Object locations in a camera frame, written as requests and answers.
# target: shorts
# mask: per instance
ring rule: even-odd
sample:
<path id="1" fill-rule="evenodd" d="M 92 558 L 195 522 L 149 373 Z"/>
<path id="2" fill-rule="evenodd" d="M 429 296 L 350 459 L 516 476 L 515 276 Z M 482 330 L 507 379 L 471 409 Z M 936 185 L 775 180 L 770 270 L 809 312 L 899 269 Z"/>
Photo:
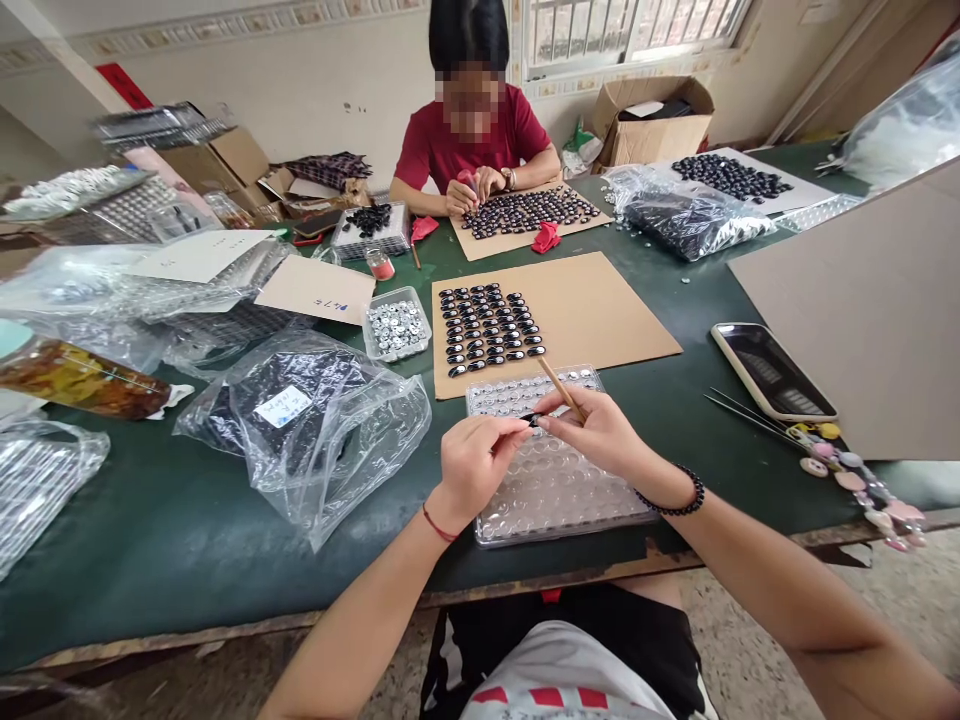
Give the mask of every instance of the shorts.
<path id="1" fill-rule="evenodd" d="M 715 717 L 702 689 L 700 655 L 687 614 L 601 583 L 564 588 L 556 602 L 529 593 L 442 608 L 420 692 L 421 719 L 459 718 L 484 679 L 545 620 L 562 620 L 592 635 L 646 680 L 675 717 Z M 459 667 L 448 662 L 449 646 L 441 653 L 445 642 L 459 649 L 452 655 Z M 457 673 L 461 681 L 454 677 L 454 687 L 447 690 Z"/>

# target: red string bracelet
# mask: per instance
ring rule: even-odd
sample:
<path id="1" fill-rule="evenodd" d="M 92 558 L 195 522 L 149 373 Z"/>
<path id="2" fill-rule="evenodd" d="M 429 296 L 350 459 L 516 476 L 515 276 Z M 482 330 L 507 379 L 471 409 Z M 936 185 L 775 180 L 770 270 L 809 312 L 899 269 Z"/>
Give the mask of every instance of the red string bracelet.
<path id="1" fill-rule="evenodd" d="M 430 513 L 427 512 L 426 503 L 423 504 L 421 509 L 423 510 L 423 516 L 427 519 L 427 522 L 430 523 L 430 527 L 432 527 L 434 530 L 437 531 L 437 535 L 442 537 L 447 542 L 453 542 L 454 540 L 457 539 L 456 535 L 451 535 L 450 533 L 444 532 L 443 530 L 437 527 L 437 524 L 433 521 L 433 518 L 430 517 Z"/>

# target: black beaded bracelet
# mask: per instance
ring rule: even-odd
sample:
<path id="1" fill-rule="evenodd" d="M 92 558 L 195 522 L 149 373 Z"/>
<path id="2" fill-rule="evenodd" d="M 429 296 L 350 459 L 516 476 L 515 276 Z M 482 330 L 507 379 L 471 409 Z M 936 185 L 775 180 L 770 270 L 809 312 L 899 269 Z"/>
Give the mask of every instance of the black beaded bracelet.
<path id="1" fill-rule="evenodd" d="M 686 507 L 673 510 L 671 508 L 662 508 L 659 505 L 654 505 L 652 502 L 647 500 L 643 495 L 640 494 L 639 490 L 634 490 L 637 493 L 637 497 L 640 498 L 640 501 L 646 505 L 651 510 L 660 513 L 661 515 L 689 515 L 695 513 L 700 509 L 700 506 L 703 505 L 703 481 L 697 476 L 697 474 L 690 468 L 685 468 L 683 465 L 674 463 L 678 468 L 683 470 L 687 475 L 690 476 L 690 479 L 693 480 L 693 487 L 697 491 L 697 497 L 694 498 L 693 502 L 687 505 Z"/>

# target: floor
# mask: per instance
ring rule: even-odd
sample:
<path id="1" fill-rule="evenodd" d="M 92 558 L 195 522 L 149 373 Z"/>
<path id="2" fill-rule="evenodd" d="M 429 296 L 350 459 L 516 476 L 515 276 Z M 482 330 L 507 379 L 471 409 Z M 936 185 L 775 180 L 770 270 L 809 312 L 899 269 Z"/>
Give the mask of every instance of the floor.
<path id="1" fill-rule="evenodd" d="M 960 682 L 960 530 L 921 553 L 875 548 L 873 568 L 835 568 L 944 674 Z M 707 689 L 727 718 L 821 718 L 783 652 L 706 570 L 683 573 L 683 597 L 704 659 Z M 414 615 L 361 718 L 418 716 L 435 612 Z M 167 660 L 30 720 L 245 720 L 254 718 L 303 632 L 236 640 Z"/>

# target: leg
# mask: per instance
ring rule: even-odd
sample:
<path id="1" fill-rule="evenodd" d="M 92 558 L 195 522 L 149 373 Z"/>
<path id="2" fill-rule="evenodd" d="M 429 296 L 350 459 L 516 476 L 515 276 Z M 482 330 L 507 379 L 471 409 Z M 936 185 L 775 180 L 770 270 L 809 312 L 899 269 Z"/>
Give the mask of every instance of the leg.
<path id="1" fill-rule="evenodd" d="M 661 605 L 668 605 L 677 610 L 683 610 L 683 601 L 680 599 L 680 583 L 671 574 L 662 575 L 634 575 L 620 578 L 611 584 L 622 588 L 629 593 L 653 600 Z"/>

